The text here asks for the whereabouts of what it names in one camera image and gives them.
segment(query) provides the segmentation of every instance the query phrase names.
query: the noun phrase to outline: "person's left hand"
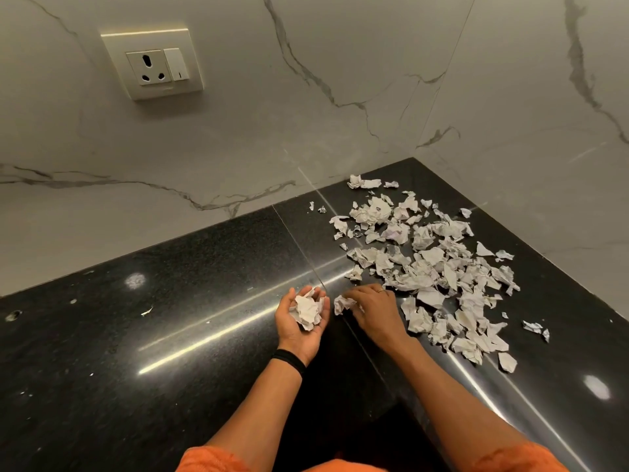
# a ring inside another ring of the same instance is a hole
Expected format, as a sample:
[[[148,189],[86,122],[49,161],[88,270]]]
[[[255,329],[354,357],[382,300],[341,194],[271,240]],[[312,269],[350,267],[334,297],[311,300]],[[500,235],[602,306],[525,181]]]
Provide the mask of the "person's left hand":
[[[304,286],[297,294],[303,296],[310,290],[312,290],[311,286]],[[295,297],[297,294],[295,294],[295,288],[291,288],[289,292],[282,297],[277,307],[275,317],[277,333],[279,334],[278,349],[286,349],[292,352],[301,359],[305,365],[309,365],[310,361],[314,359],[319,351],[321,335],[330,320],[330,299],[326,297],[325,291],[321,288],[315,288],[313,300],[319,301],[319,298],[324,298],[321,322],[316,325],[312,331],[303,331],[301,326],[288,313],[288,309],[296,305]]]

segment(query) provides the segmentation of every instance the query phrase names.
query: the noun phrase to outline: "black granite countertop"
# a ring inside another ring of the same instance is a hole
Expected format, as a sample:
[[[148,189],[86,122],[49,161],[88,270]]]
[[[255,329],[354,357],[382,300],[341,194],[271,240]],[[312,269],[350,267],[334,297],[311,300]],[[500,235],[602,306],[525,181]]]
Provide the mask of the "black granite countertop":
[[[398,181],[399,189],[386,190],[393,201],[408,189],[451,215],[474,207],[414,159],[364,178]],[[328,220],[366,195],[340,182],[1,298],[1,317],[22,314],[0,320],[0,469],[174,470],[185,448],[206,442],[262,371],[277,343],[272,313],[288,287],[323,284],[333,298],[350,286],[343,275],[353,262]],[[328,213],[310,212],[310,201]],[[518,368],[507,376],[491,356],[474,367],[420,341],[571,471],[627,470],[629,323],[481,209],[470,221],[475,239],[515,254],[509,265],[522,292],[487,316],[497,322],[508,312],[501,336]],[[521,320],[547,326],[550,343],[524,331]],[[350,315],[335,317],[278,460],[299,447],[302,459],[291,467],[309,467],[322,447],[398,401],[430,431],[397,368]]]

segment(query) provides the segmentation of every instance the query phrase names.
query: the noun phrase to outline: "bracelet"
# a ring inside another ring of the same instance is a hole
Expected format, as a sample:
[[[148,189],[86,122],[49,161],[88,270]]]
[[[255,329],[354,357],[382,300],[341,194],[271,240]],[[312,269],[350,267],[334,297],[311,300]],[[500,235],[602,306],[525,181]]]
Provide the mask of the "bracelet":
[[[289,365],[293,366],[299,375],[303,378],[306,372],[306,365],[295,356],[292,352],[286,349],[277,349],[275,354],[271,356],[271,359],[279,359],[280,361],[286,361]]]

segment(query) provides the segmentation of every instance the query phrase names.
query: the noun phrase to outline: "orange shirt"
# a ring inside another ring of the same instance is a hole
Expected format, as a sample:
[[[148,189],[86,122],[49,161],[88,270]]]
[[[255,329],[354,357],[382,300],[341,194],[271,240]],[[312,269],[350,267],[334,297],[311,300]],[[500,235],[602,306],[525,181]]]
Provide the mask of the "orange shirt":
[[[188,449],[177,472],[250,472],[243,462],[222,449],[204,445]],[[309,472],[382,472],[371,465],[333,460],[309,469]],[[472,472],[568,472],[548,449],[525,444],[499,449],[476,462]]]

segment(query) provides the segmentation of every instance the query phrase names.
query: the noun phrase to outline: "marble wall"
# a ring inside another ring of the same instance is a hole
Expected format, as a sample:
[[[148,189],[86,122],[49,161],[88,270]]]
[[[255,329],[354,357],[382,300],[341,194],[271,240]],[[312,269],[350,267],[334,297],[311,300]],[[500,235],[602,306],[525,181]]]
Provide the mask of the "marble wall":
[[[629,314],[628,3],[0,0],[0,294],[415,155]],[[130,101],[99,34],[173,26]]]

